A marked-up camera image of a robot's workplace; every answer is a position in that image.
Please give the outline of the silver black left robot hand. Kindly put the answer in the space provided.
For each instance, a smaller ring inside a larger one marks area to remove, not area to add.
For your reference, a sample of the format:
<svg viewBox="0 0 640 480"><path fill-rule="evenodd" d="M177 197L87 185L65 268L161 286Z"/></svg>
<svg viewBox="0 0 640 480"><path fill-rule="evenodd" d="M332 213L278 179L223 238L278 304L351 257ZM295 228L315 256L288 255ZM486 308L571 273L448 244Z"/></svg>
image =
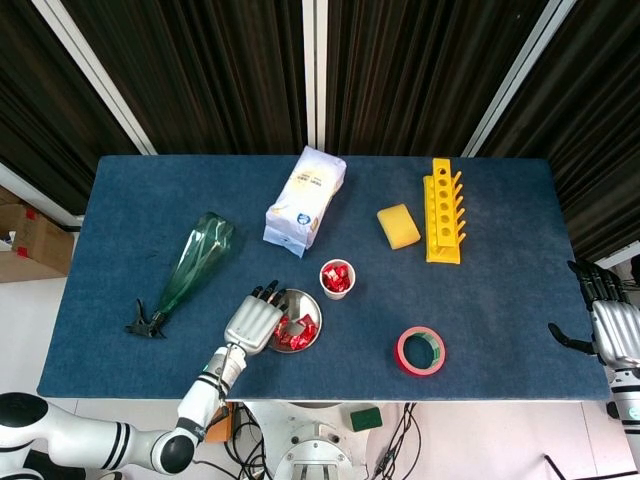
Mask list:
<svg viewBox="0 0 640 480"><path fill-rule="evenodd" d="M285 288L277 290L278 281L258 286L245 297L224 331L227 344L240 347L247 355L260 353L270 340L281 318L287 313Z"/></svg>

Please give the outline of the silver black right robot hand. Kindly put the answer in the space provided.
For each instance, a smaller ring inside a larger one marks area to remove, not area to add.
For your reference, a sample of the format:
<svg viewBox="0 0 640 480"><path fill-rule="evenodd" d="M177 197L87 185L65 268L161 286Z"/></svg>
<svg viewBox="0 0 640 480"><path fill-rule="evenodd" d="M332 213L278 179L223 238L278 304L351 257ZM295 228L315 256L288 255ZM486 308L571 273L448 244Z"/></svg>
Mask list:
<svg viewBox="0 0 640 480"><path fill-rule="evenodd" d="M553 338L562 346L596 356L612 370L639 368L639 308L627 294L618 275L583 259L569 260L569 269L579 282L591 321L591 339L567 336L557 324L549 323Z"/></svg>

